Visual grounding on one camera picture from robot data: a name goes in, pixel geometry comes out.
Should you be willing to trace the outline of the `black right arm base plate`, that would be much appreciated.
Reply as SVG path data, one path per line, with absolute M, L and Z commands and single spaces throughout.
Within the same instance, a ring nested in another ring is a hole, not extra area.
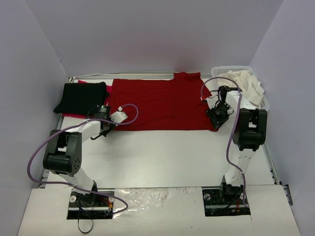
M 250 215 L 245 206 L 241 187 L 202 188 L 204 214 L 206 217 Z

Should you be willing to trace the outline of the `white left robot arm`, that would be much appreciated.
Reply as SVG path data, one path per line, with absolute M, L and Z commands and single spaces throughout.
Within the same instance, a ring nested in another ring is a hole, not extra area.
M 110 109 L 105 105 L 94 106 L 85 119 L 100 118 L 115 123 L 126 120 L 127 115 L 122 112 L 121 107 L 111 115 L 109 115 Z M 44 169 L 61 176 L 67 183 L 85 189 L 84 191 L 74 189 L 73 196 L 77 205 L 92 207 L 101 202 L 96 182 L 90 179 L 81 168 L 82 143 L 90 138 L 95 140 L 100 136 L 106 137 L 115 127 L 114 124 L 95 120 L 58 134 L 47 143 L 43 158 Z

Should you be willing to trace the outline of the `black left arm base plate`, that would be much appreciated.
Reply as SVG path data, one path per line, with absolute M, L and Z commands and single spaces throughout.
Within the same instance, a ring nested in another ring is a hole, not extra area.
M 72 190 L 66 219 L 112 219 L 115 200 L 112 196 L 115 195 L 115 192 L 113 189 L 99 189 L 98 191 L 110 195 L 110 198 L 100 195 L 88 198 L 87 195 L 79 194 Z

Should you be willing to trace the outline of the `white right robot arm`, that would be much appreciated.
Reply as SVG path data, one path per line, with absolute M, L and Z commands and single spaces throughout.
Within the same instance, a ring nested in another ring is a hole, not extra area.
M 253 155 L 265 142 L 267 111 L 255 108 L 237 88 L 220 86 L 217 93 L 218 101 L 206 111 L 214 129 L 228 121 L 229 110 L 236 116 L 226 149 L 230 167 L 223 175 L 218 194 L 212 198 L 214 204 L 230 205 L 237 199 L 246 200 L 245 173 Z

